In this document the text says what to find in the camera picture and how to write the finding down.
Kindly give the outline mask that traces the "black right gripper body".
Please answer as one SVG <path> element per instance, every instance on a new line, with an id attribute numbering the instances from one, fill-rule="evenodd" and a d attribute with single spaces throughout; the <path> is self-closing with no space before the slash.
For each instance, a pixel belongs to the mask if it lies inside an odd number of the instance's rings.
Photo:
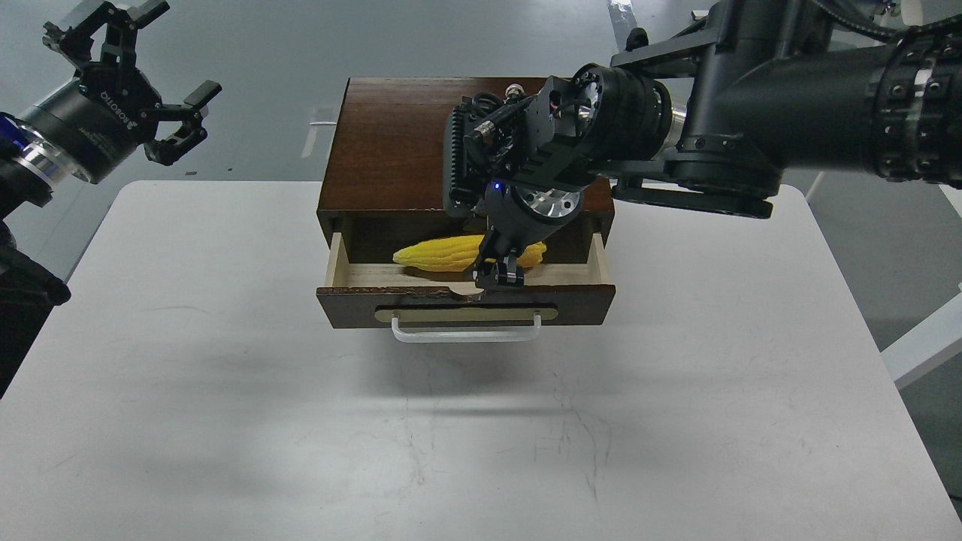
<path id="1" fill-rule="evenodd" d="M 522 256 L 527 246 L 543 242 L 574 220 L 583 208 L 583 195 L 582 191 L 540 191 L 501 179 L 491 181 L 478 202 L 488 223 L 479 260 Z"/>

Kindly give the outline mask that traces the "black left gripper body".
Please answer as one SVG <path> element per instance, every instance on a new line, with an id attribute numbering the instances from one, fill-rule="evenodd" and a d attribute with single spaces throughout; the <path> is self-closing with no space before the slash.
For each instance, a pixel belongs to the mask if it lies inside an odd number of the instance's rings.
<path id="1" fill-rule="evenodd" d="M 27 107 L 20 120 L 65 151 L 90 182 L 99 183 L 135 147 L 153 140 L 157 123 L 141 119 L 141 111 L 161 101 L 138 69 L 123 77 L 114 68 L 87 68 Z"/>

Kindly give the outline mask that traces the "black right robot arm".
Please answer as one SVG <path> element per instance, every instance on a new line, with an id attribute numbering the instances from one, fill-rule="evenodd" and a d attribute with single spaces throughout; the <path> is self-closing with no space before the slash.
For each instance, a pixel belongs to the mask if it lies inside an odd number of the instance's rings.
<path id="1" fill-rule="evenodd" d="M 960 188 L 960 17 L 893 29 L 848 1 L 721 1 L 670 40 L 448 119 L 443 205 L 487 216 L 468 266 L 522 287 L 527 246 L 567 225 L 598 176 L 619 200 L 766 219 L 787 168 Z"/>

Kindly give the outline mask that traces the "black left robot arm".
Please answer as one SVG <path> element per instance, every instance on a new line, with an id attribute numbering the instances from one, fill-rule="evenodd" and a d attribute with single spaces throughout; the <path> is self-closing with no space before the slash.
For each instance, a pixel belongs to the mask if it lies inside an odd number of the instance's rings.
<path id="1" fill-rule="evenodd" d="M 64 270 L 38 253 L 39 211 L 62 185 L 95 185 L 138 150 L 174 165 L 207 138 L 205 81 L 168 103 L 141 70 L 140 33 L 166 1 L 83 1 L 44 24 L 44 46 L 68 75 L 21 112 L 2 110 L 2 390 L 7 391 L 53 308 L 71 297 Z"/>

